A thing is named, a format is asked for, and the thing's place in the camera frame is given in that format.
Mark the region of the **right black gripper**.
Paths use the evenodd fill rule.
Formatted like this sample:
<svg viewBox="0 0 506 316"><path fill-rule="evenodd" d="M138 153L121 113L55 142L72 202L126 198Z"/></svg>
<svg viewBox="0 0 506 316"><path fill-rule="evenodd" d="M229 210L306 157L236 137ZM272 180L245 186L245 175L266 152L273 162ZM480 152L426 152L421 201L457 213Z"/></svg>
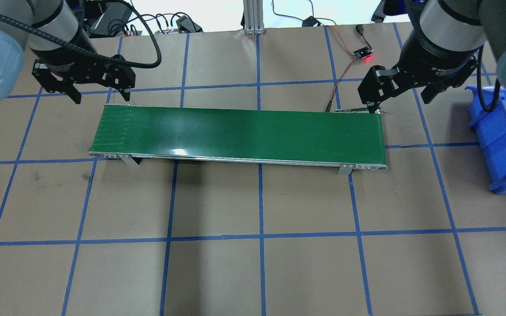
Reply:
<svg viewBox="0 0 506 316"><path fill-rule="evenodd" d="M462 86L476 70L477 58L474 56L468 56L460 65L434 66L428 60L403 53L400 61L390 69L381 65L370 67L358 86L358 94L370 114L376 113L388 98L418 87L423 88L420 96L424 104L430 104L449 87Z"/></svg>

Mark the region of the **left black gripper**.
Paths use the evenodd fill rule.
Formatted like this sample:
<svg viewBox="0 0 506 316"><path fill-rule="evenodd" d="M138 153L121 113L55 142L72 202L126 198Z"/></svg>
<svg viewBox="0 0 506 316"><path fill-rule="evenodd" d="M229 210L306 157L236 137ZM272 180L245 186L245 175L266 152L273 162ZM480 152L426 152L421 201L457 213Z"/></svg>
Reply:
<svg viewBox="0 0 506 316"><path fill-rule="evenodd" d="M120 64L125 61L120 54L112 56L112 61L102 61L53 43L32 43L32 52L37 58L32 75L44 90L56 90L74 104L81 104L82 94L76 84L98 84L118 90L126 102L130 101L136 75L130 66Z"/></svg>

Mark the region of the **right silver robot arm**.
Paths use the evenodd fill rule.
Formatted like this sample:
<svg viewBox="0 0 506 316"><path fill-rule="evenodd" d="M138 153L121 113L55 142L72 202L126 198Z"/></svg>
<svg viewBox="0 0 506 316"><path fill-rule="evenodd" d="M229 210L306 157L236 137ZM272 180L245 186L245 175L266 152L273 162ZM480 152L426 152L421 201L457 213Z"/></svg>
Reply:
<svg viewBox="0 0 506 316"><path fill-rule="evenodd" d="M421 87L429 104L449 87L480 70L478 55L489 44L501 88L506 89L506 0L397 0L413 26L395 66L372 66L358 94L374 113L382 102Z"/></svg>

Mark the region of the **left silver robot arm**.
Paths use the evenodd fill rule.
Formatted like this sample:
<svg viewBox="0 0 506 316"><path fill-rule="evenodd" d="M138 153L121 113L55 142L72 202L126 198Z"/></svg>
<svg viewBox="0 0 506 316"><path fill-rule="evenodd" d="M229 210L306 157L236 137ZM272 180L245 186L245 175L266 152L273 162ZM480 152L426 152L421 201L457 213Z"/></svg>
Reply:
<svg viewBox="0 0 506 316"><path fill-rule="evenodd" d="M0 0L0 16L50 34L95 53L89 36L64 0ZM77 84L98 84L118 90L129 101L135 85L134 71L124 65L99 61L47 39L28 33L0 19L0 101L10 96L24 67L25 49L36 59L32 75L48 93L68 96L80 104Z"/></svg>

